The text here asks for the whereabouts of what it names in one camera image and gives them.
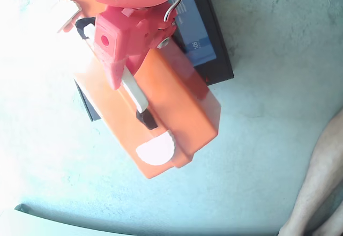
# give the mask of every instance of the human leg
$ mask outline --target human leg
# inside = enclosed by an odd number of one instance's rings
[[[343,234],[343,202],[336,212],[327,220],[313,236],[341,236]]]
[[[311,217],[343,179],[343,110],[320,136],[293,212],[279,236],[301,236]]]

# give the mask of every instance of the blue label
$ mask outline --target blue label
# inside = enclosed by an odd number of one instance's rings
[[[186,56],[194,66],[217,58],[194,0],[182,0],[176,8],[177,27],[186,46]]]

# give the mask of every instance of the bare foot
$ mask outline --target bare foot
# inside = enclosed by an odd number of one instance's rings
[[[335,226],[330,223],[325,223],[312,236],[341,236],[343,234],[341,227],[341,225]]]
[[[281,229],[278,236],[303,236],[303,230],[291,226],[287,222]]]

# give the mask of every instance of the metal wire handle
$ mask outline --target metal wire handle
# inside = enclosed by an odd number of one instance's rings
[[[176,0],[174,2],[174,4],[171,5],[171,7],[169,7],[169,9],[167,10],[165,17],[163,19],[163,21],[166,23],[169,20],[169,16],[172,13],[172,11],[180,4],[182,0]]]

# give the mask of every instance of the orange plastic case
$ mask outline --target orange plastic case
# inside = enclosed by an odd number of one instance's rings
[[[106,7],[95,0],[73,1],[81,5],[84,17],[94,17]],[[136,118],[136,106],[123,86],[112,90],[96,57],[87,67],[74,74],[75,80],[147,178],[186,165],[198,150],[217,136],[220,104],[174,42],[162,49],[150,50],[135,74],[158,124],[153,130],[148,130]],[[176,139],[172,159],[160,166],[143,162],[136,148],[167,130],[171,130]]]

